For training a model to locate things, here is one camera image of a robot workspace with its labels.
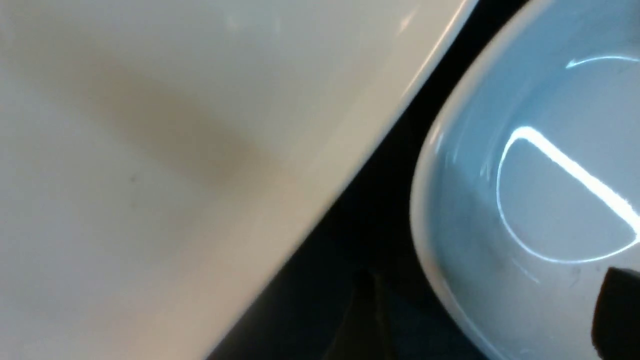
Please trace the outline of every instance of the stain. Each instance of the stain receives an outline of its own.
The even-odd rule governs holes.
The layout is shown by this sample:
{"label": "stain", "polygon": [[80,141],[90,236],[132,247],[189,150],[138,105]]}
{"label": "stain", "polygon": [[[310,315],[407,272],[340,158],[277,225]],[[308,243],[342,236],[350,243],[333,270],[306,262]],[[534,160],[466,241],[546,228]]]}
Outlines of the stain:
{"label": "stain", "polygon": [[580,273],[582,273],[582,270],[579,266],[574,266],[571,269],[571,277],[573,277],[573,281],[571,285],[569,285],[569,288],[574,287],[580,281]]}

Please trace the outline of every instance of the glossy white surface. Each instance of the glossy white surface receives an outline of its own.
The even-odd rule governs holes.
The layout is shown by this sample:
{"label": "glossy white surface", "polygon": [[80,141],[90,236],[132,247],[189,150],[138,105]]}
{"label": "glossy white surface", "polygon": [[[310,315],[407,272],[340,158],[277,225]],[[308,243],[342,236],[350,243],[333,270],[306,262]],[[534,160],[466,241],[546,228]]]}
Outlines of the glossy white surface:
{"label": "glossy white surface", "polygon": [[606,270],[640,270],[638,10],[532,0],[422,150],[415,246],[491,359],[598,359],[590,332]]}
{"label": "glossy white surface", "polygon": [[0,359],[205,357],[474,3],[0,0]]}

